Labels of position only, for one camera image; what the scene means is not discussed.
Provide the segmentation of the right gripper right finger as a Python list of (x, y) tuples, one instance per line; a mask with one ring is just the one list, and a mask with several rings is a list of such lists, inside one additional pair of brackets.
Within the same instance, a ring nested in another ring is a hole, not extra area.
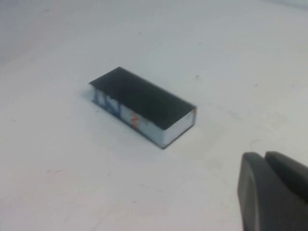
[(308, 167), (279, 152), (266, 152), (265, 159), (283, 183), (294, 193), (308, 192)]

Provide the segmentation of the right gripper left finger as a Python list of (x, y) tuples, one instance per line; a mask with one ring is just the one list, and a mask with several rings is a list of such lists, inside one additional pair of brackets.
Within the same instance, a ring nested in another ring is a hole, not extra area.
[(306, 231), (308, 193), (293, 192), (257, 153), (244, 153), (238, 198), (245, 231)]

